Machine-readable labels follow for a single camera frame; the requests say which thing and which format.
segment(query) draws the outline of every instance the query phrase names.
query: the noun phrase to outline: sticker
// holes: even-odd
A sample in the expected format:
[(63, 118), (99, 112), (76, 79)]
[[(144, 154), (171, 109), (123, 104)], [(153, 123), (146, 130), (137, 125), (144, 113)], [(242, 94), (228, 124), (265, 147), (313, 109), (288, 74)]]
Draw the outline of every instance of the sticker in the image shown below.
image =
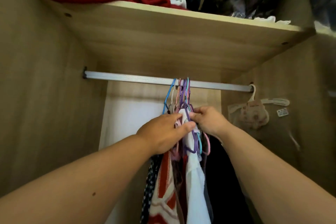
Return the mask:
[(288, 112), (287, 108), (284, 108), (284, 109), (278, 110), (277, 114), (278, 114), (279, 117), (283, 117), (283, 116), (289, 115), (289, 112)]

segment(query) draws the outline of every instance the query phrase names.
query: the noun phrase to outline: closet rod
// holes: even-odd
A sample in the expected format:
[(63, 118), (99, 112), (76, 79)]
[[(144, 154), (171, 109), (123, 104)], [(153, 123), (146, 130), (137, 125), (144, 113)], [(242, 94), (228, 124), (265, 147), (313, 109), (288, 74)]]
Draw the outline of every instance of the closet rod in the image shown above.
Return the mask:
[[(171, 85), (171, 83), (173, 82), (173, 79), (167, 79), (167, 78), (86, 71), (86, 67), (84, 68), (83, 71), (83, 78), (120, 81), (120, 82), (140, 82), (140, 83), (149, 83), (158, 85)], [(252, 86), (217, 83), (217, 82), (190, 81), (190, 87), (201, 89), (213, 89), (213, 90), (235, 90), (241, 92), (253, 92)]]

